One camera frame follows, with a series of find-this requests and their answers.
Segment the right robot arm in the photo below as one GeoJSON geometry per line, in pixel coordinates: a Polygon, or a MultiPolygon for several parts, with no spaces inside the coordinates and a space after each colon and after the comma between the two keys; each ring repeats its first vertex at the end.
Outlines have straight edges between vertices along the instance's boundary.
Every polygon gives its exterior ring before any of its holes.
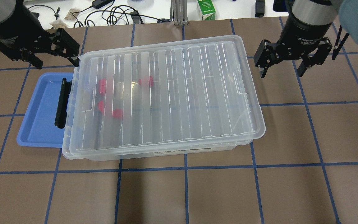
{"type": "Polygon", "coordinates": [[[358,44],[358,0],[275,0],[275,12],[288,18],[277,42],[262,40],[254,55],[261,78],[287,60],[302,60],[297,75],[322,65],[329,53],[335,60],[348,37],[358,44]]]}

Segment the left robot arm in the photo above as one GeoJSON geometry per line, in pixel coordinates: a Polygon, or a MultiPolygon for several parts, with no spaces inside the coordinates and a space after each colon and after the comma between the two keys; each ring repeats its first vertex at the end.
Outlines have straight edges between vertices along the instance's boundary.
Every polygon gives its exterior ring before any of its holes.
{"type": "Polygon", "coordinates": [[[38,53],[64,57],[75,67],[80,62],[80,44],[63,28],[53,33],[44,30],[22,0],[0,0],[0,52],[12,61],[28,62],[37,69],[44,64],[36,56],[38,53]]]}

